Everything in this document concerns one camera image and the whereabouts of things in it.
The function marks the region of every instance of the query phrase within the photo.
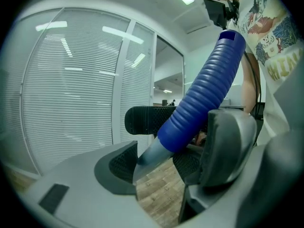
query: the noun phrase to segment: wooden floor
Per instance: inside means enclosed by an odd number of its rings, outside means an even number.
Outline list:
[[[164,228],[178,224],[184,187],[172,158],[136,185],[141,207]]]

